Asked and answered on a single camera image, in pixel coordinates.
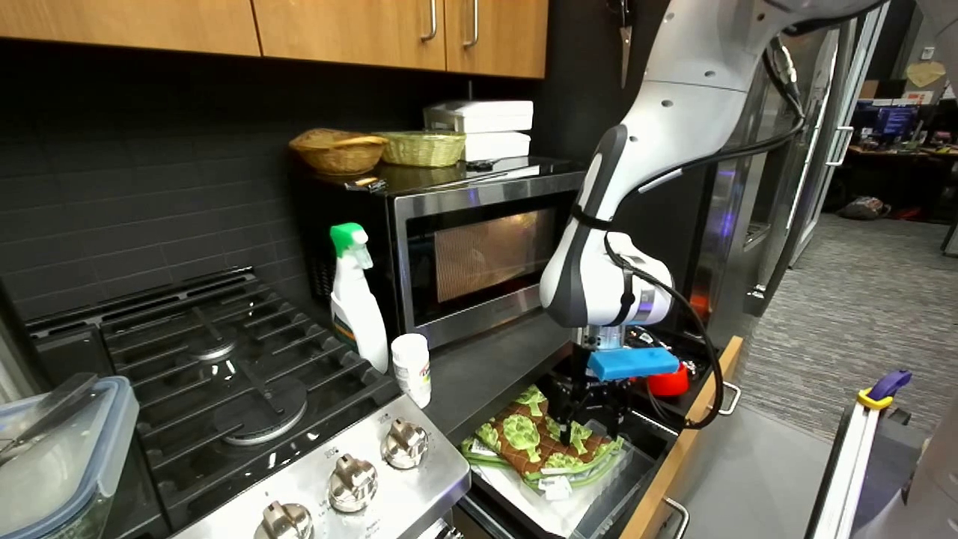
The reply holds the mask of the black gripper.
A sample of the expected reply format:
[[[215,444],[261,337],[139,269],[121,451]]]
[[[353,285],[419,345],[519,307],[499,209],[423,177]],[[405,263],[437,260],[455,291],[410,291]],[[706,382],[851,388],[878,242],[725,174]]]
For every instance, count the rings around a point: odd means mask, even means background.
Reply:
[[[597,420],[600,432],[612,441],[622,433],[622,409],[627,409],[627,387],[622,382],[600,382],[594,378],[553,378],[550,399],[550,432],[558,444],[573,444],[573,423]]]

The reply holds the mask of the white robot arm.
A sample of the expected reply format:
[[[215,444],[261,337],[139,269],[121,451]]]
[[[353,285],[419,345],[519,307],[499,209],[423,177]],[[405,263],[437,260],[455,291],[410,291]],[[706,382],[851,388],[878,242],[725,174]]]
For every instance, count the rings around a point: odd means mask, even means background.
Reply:
[[[669,0],[636,102],[597,143],[570,222],[540,279],[541,307],[562,327],[612,328],[657,327],[679,306],[711,354],[715,400],[690,432],[703,432],[723,409],[725,375],[718,351],[672,269],[645,254],[613,225],[631,191],[652,191],[691,164],[766,152],[790,141],[806,116],[794,83],[769,72],[794,108],[794,129],[731,147],[749,86],[781,32],[812,32],[863,17],[890,0]],[[603,342],[597,360],[631,360],[636,348]]]

